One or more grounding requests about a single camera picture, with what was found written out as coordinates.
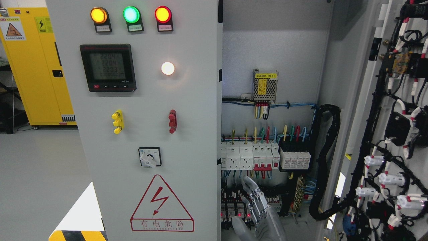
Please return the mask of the grey robot hand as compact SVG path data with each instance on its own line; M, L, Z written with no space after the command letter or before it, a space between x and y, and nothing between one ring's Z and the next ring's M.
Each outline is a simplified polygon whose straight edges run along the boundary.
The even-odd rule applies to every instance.
M242 197L242 201L251 212L255 224L255 234L252 234L242 218L234 216L231 224L235 234L241 241L285 241L286 234L280 217L271 207L259 188L258 184L248 176L242 177L242 188L250 200Z

